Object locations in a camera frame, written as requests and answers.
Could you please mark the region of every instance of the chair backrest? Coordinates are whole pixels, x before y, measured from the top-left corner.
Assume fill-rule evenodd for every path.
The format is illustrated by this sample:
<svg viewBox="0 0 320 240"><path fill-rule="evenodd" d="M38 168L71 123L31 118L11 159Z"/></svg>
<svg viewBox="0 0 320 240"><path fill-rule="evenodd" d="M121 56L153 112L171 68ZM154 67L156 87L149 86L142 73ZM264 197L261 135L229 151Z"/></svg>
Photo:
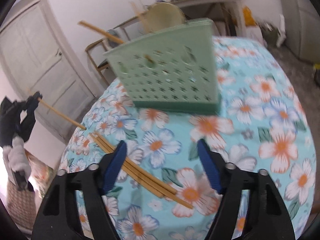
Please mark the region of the chair backrest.
<svg viewBox="0 0 320 240"><path fill-rule="evenodd" d="M185 16L181 9L166 2L158 2L152 5L145 18L154 32L185 23Z"/></svg>

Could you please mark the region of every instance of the door panel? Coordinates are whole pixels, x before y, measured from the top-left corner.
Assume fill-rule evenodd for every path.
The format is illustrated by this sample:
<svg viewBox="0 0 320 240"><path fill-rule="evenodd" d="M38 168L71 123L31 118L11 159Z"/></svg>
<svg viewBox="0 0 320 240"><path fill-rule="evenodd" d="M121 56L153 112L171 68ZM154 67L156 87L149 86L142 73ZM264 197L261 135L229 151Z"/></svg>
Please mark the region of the door panel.
<svg viewBox="0 0 320 240"><path fill-rule="evenodd" d="M64 55L40 6L28 8L0 33L4 67L25 95L39 90L49 105L76 119L94 96ZM41 104L37 113L64 138L72 128Z"/></svg>

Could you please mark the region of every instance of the green plastic basket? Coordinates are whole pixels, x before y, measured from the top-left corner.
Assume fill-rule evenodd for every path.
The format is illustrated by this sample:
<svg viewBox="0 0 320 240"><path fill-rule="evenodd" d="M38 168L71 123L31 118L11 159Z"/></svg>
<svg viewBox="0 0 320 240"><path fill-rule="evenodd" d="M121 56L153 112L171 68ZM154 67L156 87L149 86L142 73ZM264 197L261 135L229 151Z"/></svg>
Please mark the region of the green plastic basket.
<svg viewBox="0 0 320 240"><path fill-rule="evenodd" d="M144 35L104 54L136 107L218 114L212 20Z"/></svg>

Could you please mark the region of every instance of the floral tablecloth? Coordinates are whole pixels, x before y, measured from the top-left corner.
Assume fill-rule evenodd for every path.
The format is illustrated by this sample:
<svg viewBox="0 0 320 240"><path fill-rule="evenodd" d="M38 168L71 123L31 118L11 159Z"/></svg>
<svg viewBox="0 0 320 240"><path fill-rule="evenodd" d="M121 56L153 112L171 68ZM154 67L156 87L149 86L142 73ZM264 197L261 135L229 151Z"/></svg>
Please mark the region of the floral tablecloth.
<svg viewBox="0 0 320 240"><path fill-rule="evenodd" d="M113 145L125 140L128 157L169 183L188 209L159 199L121 170L104 196L122 239L202 240L220 204L210 188L195 142L205 138L227 162L248 171L267 169L288 208L296 237L309 216L315 184L315 148L293 86L272 55L255 41L213 38L223 98L219 116L136 109L116 79L76 129L61 160L68 172L98 163L104 152L89 132L99 131ZM247 209L244 192L234 237L241 234ZM90 232L83 195L77 192L81 224Z"/></svg>

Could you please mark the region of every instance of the light blue tablecloth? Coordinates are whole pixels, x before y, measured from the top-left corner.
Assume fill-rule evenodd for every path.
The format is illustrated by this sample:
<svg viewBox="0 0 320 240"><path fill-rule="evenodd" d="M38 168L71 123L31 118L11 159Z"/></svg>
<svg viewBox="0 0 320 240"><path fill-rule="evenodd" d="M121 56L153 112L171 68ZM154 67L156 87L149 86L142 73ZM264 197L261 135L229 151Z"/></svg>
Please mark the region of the light blue tablecloth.
<svg viewBox="0 0 320 240"><path fill-rule="evenodd" d="M89 132L98 130L109 142L128 144L128 157L159 179L170 182L190 210L159 199L124 171L104 197L109 215L123 239L204 239L221 197L209 185L195 150L205 138L228 162L249 171L267 169L289 210L296 237L309 216L315 184L315 148L305 113L288 78L260 44L239 38L214 38L218 81L223 98L219 116L164 113L136 109L116 79L76 129L61 168L80 171L100 161L104 152ZM90 226L81 192L80 220ZM247 192L234 237L241 234Z"/></svg>

